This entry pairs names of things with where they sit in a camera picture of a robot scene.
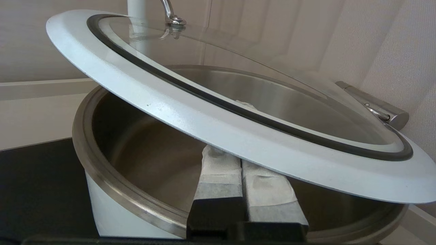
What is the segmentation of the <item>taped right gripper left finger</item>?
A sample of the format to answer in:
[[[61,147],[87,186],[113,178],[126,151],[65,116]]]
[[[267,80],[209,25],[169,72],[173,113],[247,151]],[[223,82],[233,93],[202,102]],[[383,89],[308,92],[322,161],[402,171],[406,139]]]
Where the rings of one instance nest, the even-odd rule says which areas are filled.
[[[245,220],[240,158],[207,145],[187,218],[187,238],[226,239],[229,229]]]

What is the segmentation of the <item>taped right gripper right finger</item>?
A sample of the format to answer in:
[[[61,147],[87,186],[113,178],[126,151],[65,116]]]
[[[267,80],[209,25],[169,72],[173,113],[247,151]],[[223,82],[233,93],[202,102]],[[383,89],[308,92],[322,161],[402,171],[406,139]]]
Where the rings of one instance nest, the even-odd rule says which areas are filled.
[[[243,184],[250,222],[297,224],[307,234],[309,223],[285,175],[243,160]]]

